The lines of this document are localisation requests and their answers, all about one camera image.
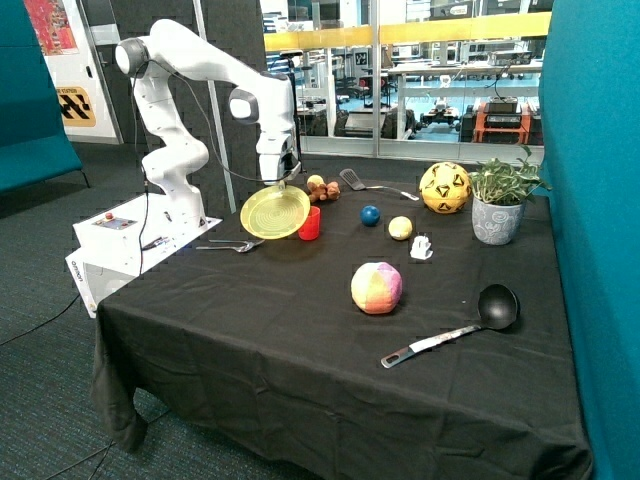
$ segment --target small white toy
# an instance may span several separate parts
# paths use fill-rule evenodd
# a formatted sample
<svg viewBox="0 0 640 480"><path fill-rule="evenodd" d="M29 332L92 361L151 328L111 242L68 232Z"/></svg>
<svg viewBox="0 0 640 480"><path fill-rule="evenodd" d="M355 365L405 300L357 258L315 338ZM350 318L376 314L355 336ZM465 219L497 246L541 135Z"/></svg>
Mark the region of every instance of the small white toy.
<svg viewBox="0 0 640 480"><path fill-rule="evenodd" d="M417 235L413 239L413 245L411 245L411 252L409 253L412 258L417 260L427 260L433 255L431 250L431 243L429 243L429 237L426 235Z"/></svg>

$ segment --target yellow plate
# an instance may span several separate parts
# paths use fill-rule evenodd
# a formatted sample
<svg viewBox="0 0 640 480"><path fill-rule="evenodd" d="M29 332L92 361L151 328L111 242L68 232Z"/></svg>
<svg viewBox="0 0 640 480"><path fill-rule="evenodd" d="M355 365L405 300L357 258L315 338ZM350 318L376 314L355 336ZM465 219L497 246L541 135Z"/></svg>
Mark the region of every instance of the yellow plate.
<svg viewBox="0 0 640 480"><path fill-rule="evenodd" d="M254 193L240 211L242 226L265 240L283 238L296 232L307 219L309 196L297 187L267 187Z"/></svg>

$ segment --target potted plant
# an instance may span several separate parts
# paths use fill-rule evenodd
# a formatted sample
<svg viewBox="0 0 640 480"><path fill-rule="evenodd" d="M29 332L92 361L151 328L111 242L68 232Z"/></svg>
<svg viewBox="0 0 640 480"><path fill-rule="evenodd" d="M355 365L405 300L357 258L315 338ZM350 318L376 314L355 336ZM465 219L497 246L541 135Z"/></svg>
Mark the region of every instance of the potted plant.
<svg viewBox="0 0 640 480"><path fill-rule="evenodd" d="M533 201L533 191L542 187L551 190L539 176L540 166L529 163L531 150L526 145L525 159L512 166L497 158L480 164L477 172L470 172L473 189L472 222L476 237L489 245L509 243L520 226L526 201Z"/></svg>

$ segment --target glass wall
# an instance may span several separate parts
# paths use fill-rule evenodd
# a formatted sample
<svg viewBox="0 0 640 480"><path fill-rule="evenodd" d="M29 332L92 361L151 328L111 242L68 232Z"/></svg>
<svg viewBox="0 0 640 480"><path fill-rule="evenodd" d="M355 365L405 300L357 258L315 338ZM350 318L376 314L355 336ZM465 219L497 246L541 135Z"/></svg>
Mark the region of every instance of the glass wall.
<svg viewBox="0 0 640 480"><path fill-rule="evenodd" d="M295 76L303 152L475 162L524 144L542 159L552 0L261 3L268 66Z"/></svg>

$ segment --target gray plant pot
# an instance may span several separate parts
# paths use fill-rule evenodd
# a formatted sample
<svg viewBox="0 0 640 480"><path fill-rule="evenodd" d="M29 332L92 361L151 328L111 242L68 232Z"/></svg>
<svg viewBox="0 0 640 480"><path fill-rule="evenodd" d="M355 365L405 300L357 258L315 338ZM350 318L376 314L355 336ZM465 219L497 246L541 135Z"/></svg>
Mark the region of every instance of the gray plant pot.
<svg viewBox="0 0 640 480"><path fill-rule="evenodd" d="M525 207L526 202L504 207L490 205L473 197L471 211L473 233L476 234L478 240L488 245L505 245L518 232Z"/></svg>

